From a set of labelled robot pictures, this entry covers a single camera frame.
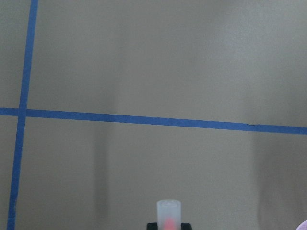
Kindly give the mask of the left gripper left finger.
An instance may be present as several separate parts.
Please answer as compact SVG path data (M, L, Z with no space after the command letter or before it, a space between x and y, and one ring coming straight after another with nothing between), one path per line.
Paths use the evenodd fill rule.
M158 230L157 222L147 223L146 230Z

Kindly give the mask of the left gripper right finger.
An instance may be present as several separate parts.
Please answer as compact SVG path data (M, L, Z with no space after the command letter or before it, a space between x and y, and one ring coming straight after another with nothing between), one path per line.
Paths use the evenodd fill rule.
M181 230L192 230L192 225L190 223L181 223Z

